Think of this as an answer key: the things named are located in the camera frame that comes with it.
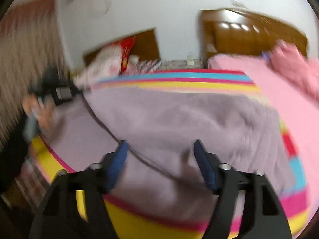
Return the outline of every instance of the grey blanket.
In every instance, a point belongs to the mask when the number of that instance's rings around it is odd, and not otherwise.
[[[277,112],[245,96],[113,88],[94,91],[86,99],[119,139],[164,173],[185,181],[169,178],[129,154],[112,193],[144,213],[209,220],[215,198],[205,189],[192,152],[196,139],[237,170],[264,170],[277,193],[295,183]],[[82,170],[115,150],[117,143],[94,122],[80,99],[58,111],[63,128],[50,146],[72,168]],[[242,198],[237,205],[235,216],[240,216]]]

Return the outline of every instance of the wooden headboard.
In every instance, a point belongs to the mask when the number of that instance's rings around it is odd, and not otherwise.
[[[86,66],[88,66],[105,45],[131,36],[135,36],[135,44],[131,49],[131,55],[139,56],[139,59],[141,61],[160,59],[159,49],[157,47],[157,41],[154,31],[155,29],[149,29],[146,31],[131,34],[129,36],[117,38],[113,41],[109,41],[106,44],[100,45],[97,48],[94,48],[91,51],[84,53],[84,62]]]
[[[278,39],[296,44],[307,56],[304,34],[264,15],[240,9],[203,10],[200,21],[206,59],[218,53],[258,56],[271,50]]]

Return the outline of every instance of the colorful striped bedding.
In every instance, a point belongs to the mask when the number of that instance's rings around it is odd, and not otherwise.
[[[251,99],[269,105],[259,88],[241,71],[227,70],[173,70],[137,76],[123,76],[115,80],[101,80],[92,85],[92,89],[107,87],[140,87],[169,92],[210,92],[227,94],[245,94]],[[293,234],[301,230],[307,222],[307,188],[304,171],[289,131],[282,121],[280,129],[290,165],[295,174],[296,185],[280,195],[280,201],[288,217]],[[44,177],[50,183],[60,169],[68,172],[74,170],[63,159],[58,157],[40,137],[32,141],[36,152],[36,164]],[[83,194],[77,192],[78,209],[85,218]],[[114,228],[119,238],[149,239],[149,238],[201,238],[207,222],[177,222],[156,218],[141,213],[135,207],[112,195],[105,196],[105,202]],[[240,219],[233,221],[229,238],[236,237],[240,227]]]

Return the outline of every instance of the pink bed sheet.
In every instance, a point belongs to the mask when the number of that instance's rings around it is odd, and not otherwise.
[[[304,167],[310,220],[319,207],[319,102],[272,71],[261,57],[216,55],[208,61],[208,68],[245,72],[277,109]]]

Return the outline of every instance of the white wall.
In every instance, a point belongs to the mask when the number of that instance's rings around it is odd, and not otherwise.
[[[316,18],[306,0],[238,0],[248,9],[295,25],[306,33],[309,56],[318,54]],[[61,22],[69,47],[69,62],[83,64],[82,53],[98,44],[129,33],[156,27],[164,60],[185,59],[188,52],[199,56],[197,29],[201,9],[231,7],[230,0],[112,0],[106,15],[94,18],[88,0],[67,4],[59,0]]]

